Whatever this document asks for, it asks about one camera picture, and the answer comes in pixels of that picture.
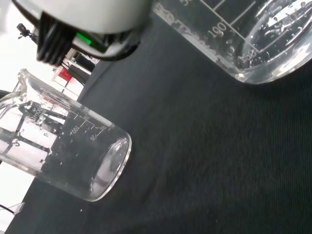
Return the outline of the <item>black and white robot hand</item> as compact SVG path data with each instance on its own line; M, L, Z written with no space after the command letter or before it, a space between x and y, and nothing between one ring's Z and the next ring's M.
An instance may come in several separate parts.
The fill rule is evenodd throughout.
M152 0L15 0L36 27L37 60L60 66L70 49L104 61L130 56L140 45Z

